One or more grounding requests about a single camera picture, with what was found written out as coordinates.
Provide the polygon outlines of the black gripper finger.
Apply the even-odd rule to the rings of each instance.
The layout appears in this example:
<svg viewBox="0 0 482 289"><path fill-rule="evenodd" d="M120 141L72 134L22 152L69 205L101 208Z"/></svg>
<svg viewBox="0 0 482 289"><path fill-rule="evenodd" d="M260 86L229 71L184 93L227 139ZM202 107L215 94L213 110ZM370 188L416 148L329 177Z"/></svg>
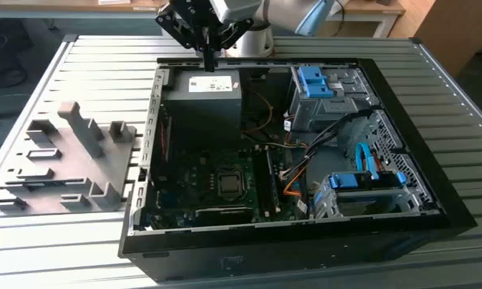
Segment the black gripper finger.
<svg viewBox="0 0 482 289"><path fill-rule="evenodd" d="M228 49L253 25L253 19L247 18L231 24L223 24L217 19L208 26L208 71L215 71L215 58L221 49Z"/></svg>
<svg viewBox="0 0 482 289"><path fill-rule="evenodd" d="M207 43L208 23L189 7L164 7L156 16L156 23L178 44L193 49L202 59L204 71L209 71L209 50Z"/></svg>

